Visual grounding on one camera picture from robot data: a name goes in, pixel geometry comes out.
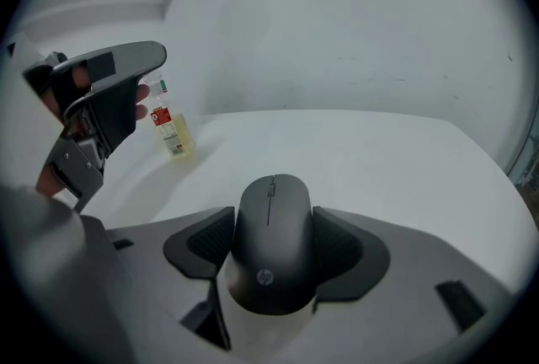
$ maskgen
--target computer mouse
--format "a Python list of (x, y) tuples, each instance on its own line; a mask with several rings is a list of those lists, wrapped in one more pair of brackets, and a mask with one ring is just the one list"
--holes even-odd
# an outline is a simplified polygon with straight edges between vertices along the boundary
[(283, 315), (314, 298), (317, 280), (307, 187), (287, 174), (257, 179), (240, 200), (227, 262), (228, 291), (250, 312)]

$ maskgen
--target white table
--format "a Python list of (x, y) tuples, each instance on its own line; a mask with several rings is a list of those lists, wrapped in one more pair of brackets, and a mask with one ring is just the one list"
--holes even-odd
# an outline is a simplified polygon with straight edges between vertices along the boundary
[(107, 228), (216, 206), (270, 174), (302, 179), (313, 206), (352, 211), (443, 238), (520, 290), (539, 236), (496, 163), (446, 121), (343, 110), (203, 117), (197, 154), (168, 157), (145, 121), (110, 157), (104, 187), (84, 210)]

